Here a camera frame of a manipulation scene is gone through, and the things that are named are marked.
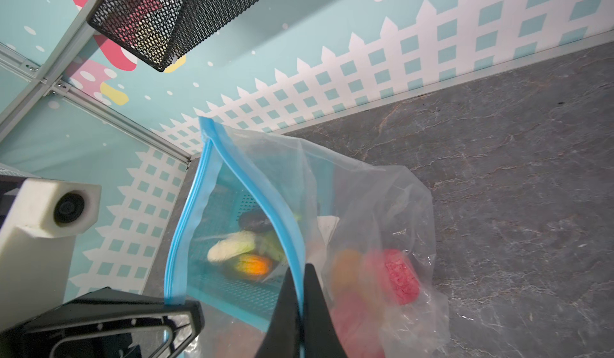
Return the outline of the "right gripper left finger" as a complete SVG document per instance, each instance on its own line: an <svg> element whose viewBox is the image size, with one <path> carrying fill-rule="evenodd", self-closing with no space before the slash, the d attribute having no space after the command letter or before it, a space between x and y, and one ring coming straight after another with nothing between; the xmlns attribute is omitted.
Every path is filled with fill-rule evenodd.
<svg viewBox="0 0 614 358"><path fill-rule="evenodd" d="M286 271L273 318L255 358L298 358L301 354L301 317L291 271Z"/></svg>

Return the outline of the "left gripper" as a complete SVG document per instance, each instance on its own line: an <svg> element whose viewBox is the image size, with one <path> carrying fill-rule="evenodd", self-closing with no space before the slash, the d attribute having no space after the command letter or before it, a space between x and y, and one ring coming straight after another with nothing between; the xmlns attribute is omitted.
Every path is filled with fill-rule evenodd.
<svg viewBox="0 0 614 358"><path fill-rule="evenodd" d="M1 332L3 357L178 357L205 326L201 305L99 289Z"/></svg>

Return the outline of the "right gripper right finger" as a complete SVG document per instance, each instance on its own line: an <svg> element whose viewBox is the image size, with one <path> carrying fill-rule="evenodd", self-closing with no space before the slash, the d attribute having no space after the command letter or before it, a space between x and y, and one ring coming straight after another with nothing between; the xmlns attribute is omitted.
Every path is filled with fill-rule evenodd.
<svg viewBox="0 0 614 358"><path fill-rule="evenodd" d="M347 358L312 264L305 266L302 346L307 358Z"/></svg>

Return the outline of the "red toy pepper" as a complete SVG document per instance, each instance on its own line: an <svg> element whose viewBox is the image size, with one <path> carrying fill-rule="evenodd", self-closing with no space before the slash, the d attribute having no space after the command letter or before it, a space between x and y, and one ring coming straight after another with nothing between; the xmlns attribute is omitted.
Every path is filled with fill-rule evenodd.
<svg viewBox="0 0 614 358"><path fill-rule="evenodd" d="M377 323L358 294L345 292L337 297L330 316L348 357L385 357Z"/></svg>

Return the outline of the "green toy vegetable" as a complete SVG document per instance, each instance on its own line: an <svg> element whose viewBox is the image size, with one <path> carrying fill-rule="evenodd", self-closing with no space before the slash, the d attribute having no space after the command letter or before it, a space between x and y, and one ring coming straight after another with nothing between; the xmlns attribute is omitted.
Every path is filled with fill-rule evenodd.
<svg viewBox="0 0 614 358"><path fill-rule="evenodd" d="M275 231L260 235L258 241L258 252L276 263L286 261L286 254Z"/></svg>

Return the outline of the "pink toy fruit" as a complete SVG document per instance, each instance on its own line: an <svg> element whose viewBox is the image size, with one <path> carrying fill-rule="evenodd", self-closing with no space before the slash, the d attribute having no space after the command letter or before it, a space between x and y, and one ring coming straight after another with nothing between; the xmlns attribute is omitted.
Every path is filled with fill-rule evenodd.
<svg viewBox="0 0 614 358"><path fill-rule="evenodd" d="M366 256L377 284L386 300L408 305L418 299L421 284L409 258L400 250L377 250Z"/></svg>

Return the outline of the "teal plastic basket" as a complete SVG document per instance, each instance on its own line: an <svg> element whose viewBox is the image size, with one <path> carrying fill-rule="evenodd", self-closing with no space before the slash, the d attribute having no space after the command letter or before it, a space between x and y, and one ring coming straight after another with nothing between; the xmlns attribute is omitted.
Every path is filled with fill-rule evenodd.
<svg viewBox="0 0 614 358"><path fill-rule="evenodd" d="M256 329L265 331L270 325L278 302L288 261L274 263L273 270L263 279L243 279L232 269L236 258L222 263L207 261L207 252L217 242L232 233L242 231L238 218L243 212L261 209L249 190L226 166L202 182L205 198L196 212L196 226L188 249L187 294L206 305L237 318ZM256 234L257 254L260 235Z"/></svg>

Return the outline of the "clear zip top bag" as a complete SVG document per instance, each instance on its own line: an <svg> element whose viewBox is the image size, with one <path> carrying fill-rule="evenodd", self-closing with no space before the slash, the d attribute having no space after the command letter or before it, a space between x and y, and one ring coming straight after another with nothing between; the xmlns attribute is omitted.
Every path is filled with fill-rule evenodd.
<svg viewBox="0 0 614 358"><path fill-rule="evenodd" d="M361 276L358 287L346 292L367 304L385 357L427 357L449 342L449 301L432 285L433 198L409 169L373 166L308 140L233 129L207 117L199 129L203 149L166 262L168 303L198 300L186 292L189 243L206 196L202 182L226 165L273 224L301 319L305 266L314 266L330 314L340 296L330 291L335 255L353 249L363 254ZM366 264L369 253L385 249L400 250L412 263L421 293L411 304L386 300Z"/></svg>

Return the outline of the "dark toy eggplant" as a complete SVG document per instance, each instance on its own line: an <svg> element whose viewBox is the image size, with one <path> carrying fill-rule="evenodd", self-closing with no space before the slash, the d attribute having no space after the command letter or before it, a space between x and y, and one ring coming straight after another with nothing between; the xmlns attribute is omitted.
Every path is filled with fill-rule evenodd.
<svg viewBox="0 0 614 358"><path fill-rule="evenodd" d="M242 231L249 231L256 234L267 233L274 230L270 219L261 209L243 212L238 218L238 226Z"/></svg>

